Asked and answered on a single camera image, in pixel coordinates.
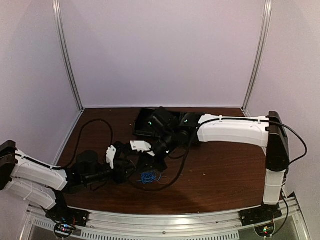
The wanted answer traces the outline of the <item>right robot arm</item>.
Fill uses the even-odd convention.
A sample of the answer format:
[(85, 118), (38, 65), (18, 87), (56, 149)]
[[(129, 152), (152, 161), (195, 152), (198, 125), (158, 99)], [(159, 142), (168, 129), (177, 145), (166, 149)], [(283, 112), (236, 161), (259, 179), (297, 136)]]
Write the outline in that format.
[(289, 141), (279, 114), (231, 117), (203, 112), (169, 111), (164, 107), (143, 108), (134, 123), (134, 134), (157, 137), (155, 144), (139, 140), (131, 148), (143, 153), (159, 171), (165, 158), (175, 149), (193, 143), (228, 142), (266, 148), (265, 182), (262, 205), (256, 210), (259, 220), (268, 220), (279, 203), (283, 180), (290, 165)]

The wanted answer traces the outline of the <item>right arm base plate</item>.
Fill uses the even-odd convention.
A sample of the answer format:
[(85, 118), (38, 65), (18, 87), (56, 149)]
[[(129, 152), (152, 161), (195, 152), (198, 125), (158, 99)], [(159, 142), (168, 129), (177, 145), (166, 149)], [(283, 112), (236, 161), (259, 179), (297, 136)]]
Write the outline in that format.
[(282, 211), (278, 203), (276, 205), (262, 204), (261, 206), (244, 209), (239, 212), (243, 227), (268, 222), (281, 216)]

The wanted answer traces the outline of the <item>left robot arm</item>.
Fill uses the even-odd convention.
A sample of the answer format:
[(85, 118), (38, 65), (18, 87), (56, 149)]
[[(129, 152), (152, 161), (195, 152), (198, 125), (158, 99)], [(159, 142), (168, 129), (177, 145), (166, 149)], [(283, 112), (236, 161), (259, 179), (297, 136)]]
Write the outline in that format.
[(86, 150), (75, 158), (71, 167), (48, 165), (18, 150), (16, 143), (8, 140), (0, 146), (0, 189), (11, 191), (24, 200), (37, 203), (61, 222), (72, 218), (59, 194), (75, 194), (94, 184), (113, 180), (122, 184), (134, 173), (132, 161), (119, 157), (113, 145), (106, 151), (106, 160), (99, 163), (93, 150)]

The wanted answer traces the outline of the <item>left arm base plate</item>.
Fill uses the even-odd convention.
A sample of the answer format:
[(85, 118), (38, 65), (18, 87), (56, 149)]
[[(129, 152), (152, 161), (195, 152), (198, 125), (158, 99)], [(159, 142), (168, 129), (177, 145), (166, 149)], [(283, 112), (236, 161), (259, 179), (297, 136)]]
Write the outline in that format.
[(89, 212), (76, 208), (52, 208), (45, 209), (45, 216), (54, 223), (68, 224), (70, 226), (86, 227), (89, 219)]

